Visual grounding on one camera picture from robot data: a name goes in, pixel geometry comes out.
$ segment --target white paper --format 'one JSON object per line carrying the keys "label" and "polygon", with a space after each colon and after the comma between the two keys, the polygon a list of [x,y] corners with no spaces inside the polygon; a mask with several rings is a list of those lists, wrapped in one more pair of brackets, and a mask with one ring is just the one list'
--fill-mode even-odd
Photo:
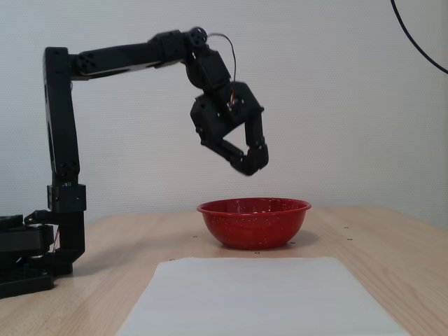
{"label": "white paper", "polygon": [[334,258],[157,266],[119,336],[406,336]]}

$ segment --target cable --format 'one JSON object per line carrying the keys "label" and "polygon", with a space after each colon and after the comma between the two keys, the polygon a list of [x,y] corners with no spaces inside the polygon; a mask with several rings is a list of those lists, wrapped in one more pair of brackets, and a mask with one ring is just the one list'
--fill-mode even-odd
{"label": "cable", "polygon": [[59,241],[59,229],[57,229],[57,232],[56,232],[55,243],[53,244],[53,252],[56,251],[56,244],[58,241]]}
{"label": "cable", "polygon": [[232,96],[230,98],[230,102],[233,104],[233,101],[235,100],[235,81],[236,81],[236,77],[237,77],[237,58],[235,56],[235,50],[233,49],[233,43],[231,42],[230,38],[228,38],[226,35],[222,34],[222,33],[211,33],[208,35],[208,37],[210,36],[220,36],[223,37],[224,39],[226,39],[227,41],[229,41],[230,46],[232,47],[232,55],[233,55],[233,84],[232,84]]}
{"label": "cable", "polygon": [[439,70],[445,72],[446,74],[448,74],[448,70],[446,70],[443,66],[440,66],[434,59],[432,59],[431,57],[428,56],[428,54],[426,54],[426,52],[424,52],[419,45],[417,44],[417,42],[412,38],[411,34],[409,34],[408,30],[405,27],[405,24],[403,23],[403,20],[401,20],[400,14],[398,12],[397,6],[395,5],[395,0],[391,0],[391,4],[393,7],[393,11],[395,12],[395,15],[400,23],[400,26],[402,27],[403,31],[405,32],[406,36],[408,37],[408,39],[412,42],[412,44],[414,45],[414,47],[436,68],[438,68]]}

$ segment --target table surface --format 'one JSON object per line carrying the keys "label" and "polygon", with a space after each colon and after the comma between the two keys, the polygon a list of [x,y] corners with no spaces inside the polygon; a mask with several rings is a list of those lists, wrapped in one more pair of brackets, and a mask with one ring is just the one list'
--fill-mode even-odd
{"label": "table surface", "polygon": [[448,232],[384,207],[311,209],[287,246],[260,254],[222,247],[199,213],[105,217],[86,244],[54,289],[0,300],[0,334],[114,335],[170,259],[331,256],[411,335],[448,335]]}

